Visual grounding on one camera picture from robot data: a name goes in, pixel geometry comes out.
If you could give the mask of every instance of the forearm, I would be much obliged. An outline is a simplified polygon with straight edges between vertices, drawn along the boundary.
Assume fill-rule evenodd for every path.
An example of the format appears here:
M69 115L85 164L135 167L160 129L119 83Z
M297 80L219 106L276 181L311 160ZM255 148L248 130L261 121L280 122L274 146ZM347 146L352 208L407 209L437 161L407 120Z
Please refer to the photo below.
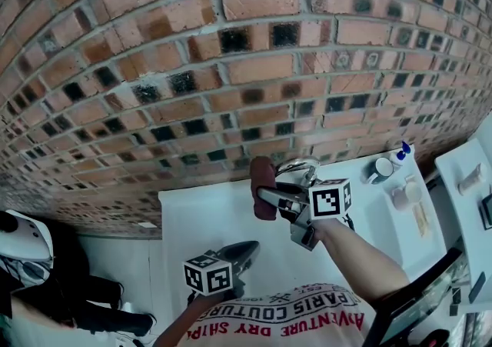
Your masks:
M221 295L199 296L155 341L154 347L175 347L194 322L221 302Z
M408 284L403 269L337 219L316 226L316 236L352 290L372 303Z
M35 322L36 324L43 325L51 329L70 329L65 325L58 324L56 321L53 321L48 316L41 313L35 307L21 301L14 296L12 296L12 314L14 317L21 316L25 319Z

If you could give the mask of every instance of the white box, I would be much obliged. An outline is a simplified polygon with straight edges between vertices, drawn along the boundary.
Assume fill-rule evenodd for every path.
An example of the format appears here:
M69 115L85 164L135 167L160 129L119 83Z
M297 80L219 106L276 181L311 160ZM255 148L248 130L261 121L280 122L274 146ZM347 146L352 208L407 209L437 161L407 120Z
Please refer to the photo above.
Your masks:
M311 220L335 219L347 214L352 206L349 179L324 180L309 188Z
M200 255L183 262L186 285L202 295L213 295L232 289L232 264Z

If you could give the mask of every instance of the tile floor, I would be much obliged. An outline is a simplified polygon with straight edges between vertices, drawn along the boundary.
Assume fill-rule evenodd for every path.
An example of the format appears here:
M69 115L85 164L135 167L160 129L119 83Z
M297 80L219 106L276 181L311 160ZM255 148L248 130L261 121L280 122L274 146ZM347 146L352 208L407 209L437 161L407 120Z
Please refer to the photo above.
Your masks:
M165 276L160 240L124 240L81 237L81 243L91 264L91 274L117 280L125 286L123 302L131 302L136 312L150 312L158 320L151 335L142 339L146 345L170 324L166 312ZM55 331L24 319L12 322L13 347L119 347L115 334L91 335L75 331ZM126 345L133 346L125 339Z

